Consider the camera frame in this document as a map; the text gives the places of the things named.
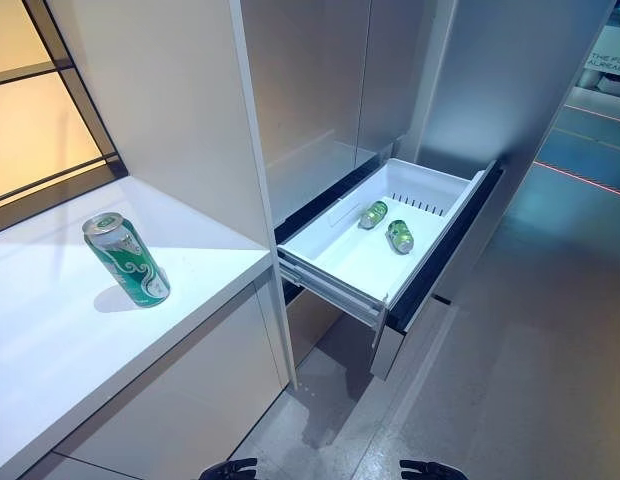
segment green beer can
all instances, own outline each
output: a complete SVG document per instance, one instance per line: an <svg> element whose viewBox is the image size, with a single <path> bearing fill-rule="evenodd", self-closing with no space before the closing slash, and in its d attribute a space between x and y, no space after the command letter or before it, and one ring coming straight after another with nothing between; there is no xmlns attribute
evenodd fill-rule
<svg viewBox="0 0 620 480"><path fill-rule="evenodd" d="M365 212L363 212L363 214L361 215L361 219L359 220L359 226L361 228L365 228L366 230L370 230L371 228L374 228L381 220L383 220L383 217L386 216L386 213L388 213L388 206L381 201L376 201L372 205L370 205L370 207Z"/></svg>
<svg viewBox="0 0 620 480"><path fill-rule="evenodd" d="M83 239L134 303L152 307L170 294L165 274L129 220L107 212L83 224Z"/></svg>
<svg viewBox="0 0 620 480"><path fill-rule="evenodd" d="M399 253L409 253L414 247L414 238L408 230L406 222L403 220L394 220L388 225L388 238Z"/></svg>

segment small green can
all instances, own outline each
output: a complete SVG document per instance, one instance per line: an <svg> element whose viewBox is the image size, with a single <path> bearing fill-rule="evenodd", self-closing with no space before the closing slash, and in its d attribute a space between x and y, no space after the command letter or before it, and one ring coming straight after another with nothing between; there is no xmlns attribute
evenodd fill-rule
<svg viewBox="0 0 620 480"><path fill-rule="evenodd" d="M388 238L397 252L406 254L414 247L414 238L403 220L394 220L388 225Z"/></svg>
<svg viewBox="0 0 620 480"><path fill-rule="evenodd" d="M363 212L361 219L359 220L359 226L370 230L379 224L383 217L388 213L388 206L380 200L374 202L370 207Z"/></svg>
<svg viewBox="0 0 620 480"><path fill-rule="evenodd" d="M83 224L83 239L134 303L152 307L168 298L168 279L121 214L107 212L91 218Z"/></svg>

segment freezer drawer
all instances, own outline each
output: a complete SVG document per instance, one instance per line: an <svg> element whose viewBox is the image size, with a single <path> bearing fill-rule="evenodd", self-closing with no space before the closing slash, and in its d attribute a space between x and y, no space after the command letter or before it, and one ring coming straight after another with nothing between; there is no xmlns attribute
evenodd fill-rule
<svg viewBox="0 0 620 480"><path fill-rule="evenodd" d="M400 344L384 330L408 331L500 174L496 162L467 180L390 159L279 244L282 273L373 328L374 348ZM386 216L372 230L359 228L376 200L388 206ZM414 237L407 255L386 236L396 219Z"/></svg>

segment gray floor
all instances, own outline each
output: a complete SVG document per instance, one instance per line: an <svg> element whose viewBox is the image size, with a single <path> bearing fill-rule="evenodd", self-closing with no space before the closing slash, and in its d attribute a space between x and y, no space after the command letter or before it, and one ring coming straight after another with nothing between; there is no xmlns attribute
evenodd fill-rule
<svg viewBox="0 0 620 480"><path fill-rule="evenodd" d="M533 167L451 307L432 301L386 382L343 317L235 457L259 478L620 480L620 196Z"/></svg>

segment cabinet door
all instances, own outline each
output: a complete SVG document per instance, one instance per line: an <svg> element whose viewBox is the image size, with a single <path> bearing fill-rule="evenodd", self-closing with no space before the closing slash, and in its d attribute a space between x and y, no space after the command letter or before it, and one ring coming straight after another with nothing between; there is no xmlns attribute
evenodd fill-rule
<svg viewBox="0 0 620 480"><path fill-rule="evenodd" d="M126 480L129 478L110 470L50 453L19 480Z"/></svg>
<svg viewBox="0 0 620 480"><path fill-rule="evenodd" d="M198 478L232 453L280 391L250 284L57 451L147 480Z"/></svg>

